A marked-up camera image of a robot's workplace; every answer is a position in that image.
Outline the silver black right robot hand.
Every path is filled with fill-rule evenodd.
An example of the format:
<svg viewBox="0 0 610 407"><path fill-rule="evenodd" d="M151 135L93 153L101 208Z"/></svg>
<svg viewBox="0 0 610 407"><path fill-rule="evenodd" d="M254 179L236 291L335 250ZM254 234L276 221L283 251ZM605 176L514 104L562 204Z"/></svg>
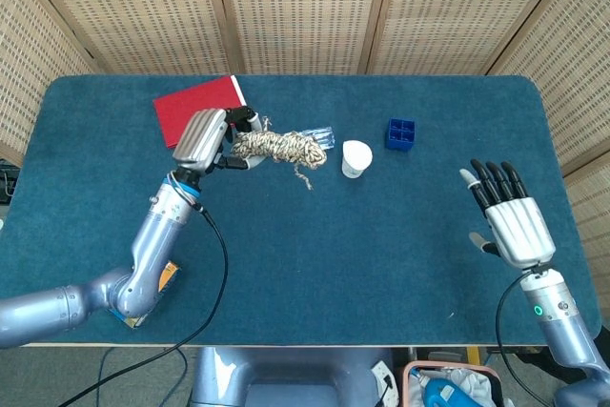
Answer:
<svg viewBox="0 0 610 407"><path fill-rule="evenodd" d="M514 166L506 161L470 161L470 170L459 174L478 204L494 239L469 233L482 252L503 259L508 265L527 270L551 261L556 246L536 200L529 195Z"/></svg>

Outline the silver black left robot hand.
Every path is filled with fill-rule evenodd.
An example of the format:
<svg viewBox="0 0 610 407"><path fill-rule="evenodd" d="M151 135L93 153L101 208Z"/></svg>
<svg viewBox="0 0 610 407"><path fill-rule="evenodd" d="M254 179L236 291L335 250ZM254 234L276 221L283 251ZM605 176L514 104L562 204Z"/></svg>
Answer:
<svg viewBox="0 0 610 407"><path fill-rule="evenodd" d="M178 167L197 173L210 173L214 168L250 170L265 160L262 155L240 158L224 155L223 141L233 141L233 131L262 132L262 125L252 108L206 109L190 119L173 151Z"/></svg>

